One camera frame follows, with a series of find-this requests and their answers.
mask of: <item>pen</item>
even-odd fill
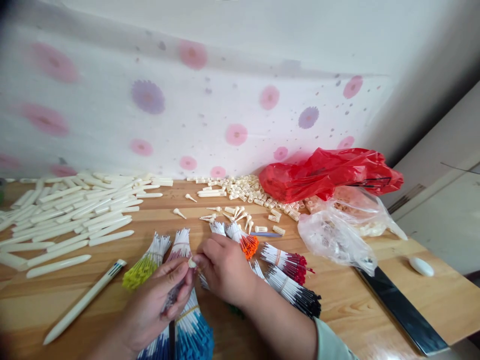
[[[63,319],[53,327],[46,336],[43,345],[50,344],[53,340],[58,338],[125,265],[127,265],[126,261],[118,259],[110,270],[108,270],[107,273],[103,275],[102,278],[85,294],[85,296],[71,308]]]

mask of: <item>floral wall covering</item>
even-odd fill
[[[386,76],[215,48],[42,3],[8,20],[0,176],[223,177],[368,148]]]

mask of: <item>plastic bag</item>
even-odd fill
[[[311,214],[328,210],[355,227],[361,237],[377,237],[389,229],[402,240],[407,235],[395,223],[382,201],[359,187],[339,186],[327,201],[317,196],[305,199]]]
[[[400,189],[402,174],[385,164],[384,156],[374,150],[318,148],[302,165],[282,162],[267,165],[259,174],[260,184],[282,203],[293,203],[317,195],[332,197],[338,186],[363,187],[382,195]]]
[[[302,214],[298,233],[308,250],[340,264],[355,266],[375,275],[377,258],[353,226],[329,210]]]

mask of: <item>sleeve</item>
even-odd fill
[[[359,360],[329,326],[314,317],[318,335],[318,360]]]

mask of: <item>purple flower pattern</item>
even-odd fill
[[[302,129],[310,129],[319,118],[319,110],[316,107],[307,107],[298,117],[298,126]]]
[[[158,115],[165,110],[164,93],[150,80],[137,80],[131,87],[131,97],[144,112]]]

